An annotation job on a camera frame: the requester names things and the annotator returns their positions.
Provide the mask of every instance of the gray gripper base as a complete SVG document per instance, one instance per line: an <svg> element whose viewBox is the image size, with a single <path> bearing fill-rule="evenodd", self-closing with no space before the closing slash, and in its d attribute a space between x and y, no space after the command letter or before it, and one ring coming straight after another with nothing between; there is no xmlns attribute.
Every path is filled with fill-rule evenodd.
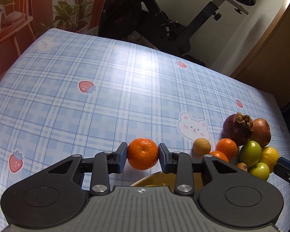
<svg viewBox="0 0 290 232"><path fill-rule="evenodd" d="M29 232L10 225L4 232ZM190 197L177 196L168 187L115 187L105 196L90 198L75 218L39 232L235 232L205 217ZM277 232L273 226L252 229Z"/></svg>

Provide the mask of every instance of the orange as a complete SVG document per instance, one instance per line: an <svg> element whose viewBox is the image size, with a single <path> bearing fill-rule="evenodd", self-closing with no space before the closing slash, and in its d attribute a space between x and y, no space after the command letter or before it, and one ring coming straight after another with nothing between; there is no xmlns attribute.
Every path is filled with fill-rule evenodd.
<svg viewBox="0 0 290 232"><path fill-rule="evenodd" d="M219 158L219 159L222 159L222 160L224 160L225 162L228 162L229 163L229 160L228 160L228 158L224 155L224 153L222 153L222 152L219 152L219 151L212 151L212 152L210 152L209 154L211 154L212 156L215 156L215 157L217 157L217 158Z"/></svg>
<svg viewBox="0 0 290 232"><path fill-rule="evenodd" d="M149 138L136 138L127 149L127 159L132 167L146 170L158 162L159 150L157 145Z"/></svg>
<svg viewBox="0 0 290 232"><path fill-rule="evenodd" d="M237 154L237 145L229 138L223 138L218 141L216 151L222 152L226 155L228 160L232 160Z"/></svg>

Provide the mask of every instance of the green fruit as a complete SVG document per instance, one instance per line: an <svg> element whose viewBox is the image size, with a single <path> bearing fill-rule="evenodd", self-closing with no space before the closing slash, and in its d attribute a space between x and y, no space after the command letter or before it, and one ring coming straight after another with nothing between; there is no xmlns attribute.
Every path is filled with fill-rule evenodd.
<svg viewBox="0 0 290 232"><path fill-rule="evenodd" d="M263 162L258 162L256 165L251 167L248 172L265 181L267 181L270 176L270 169L268 168L268 165Z"/></svg>
<svg viewBox="0 0 290 232"><path fill-rule="evenodd" d="M244 162L247 167L252 167L257 164L261 156L261 147L260 145L250 140L240 150L240 161Z"/></svg>

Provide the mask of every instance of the lemon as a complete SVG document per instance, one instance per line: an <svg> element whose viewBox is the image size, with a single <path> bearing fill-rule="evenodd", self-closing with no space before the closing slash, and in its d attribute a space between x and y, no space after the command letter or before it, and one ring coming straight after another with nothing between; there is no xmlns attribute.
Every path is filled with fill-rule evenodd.
<svg viewBox="0 0 290 232"><path fill-rule="evenodd" d="M279 153L273 147L264 147L261 149L261 156L258 162L263 162L268 165L270 173L273 173L274 166L279 158Z"/></svg>
<svg viewBox="0 0 290 232"><path fill-rule="evenodd" d="M203 156L211 152L211 144L205 138L197 138L193 143L193 151L197 156Z"/></svg>

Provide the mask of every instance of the white bear cartoon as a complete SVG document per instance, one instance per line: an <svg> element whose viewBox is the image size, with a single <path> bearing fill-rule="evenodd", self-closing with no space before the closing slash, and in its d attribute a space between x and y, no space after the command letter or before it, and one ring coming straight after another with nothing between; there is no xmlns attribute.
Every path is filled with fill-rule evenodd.
<svg viewBox="0 0 290 232"><path fill-rule="evenodd" d="M177 130L191 141L195 141L197 138L210 139L207 123L202 119L193 119L189 113L180 113Z"/></svg>
<svg viewBox="0 0 290 232"><path fill-rule="evenodd" d="M58 43L54 43L51 37L36 42L36 48L41 52L47 52L57 45Z"/></svg>

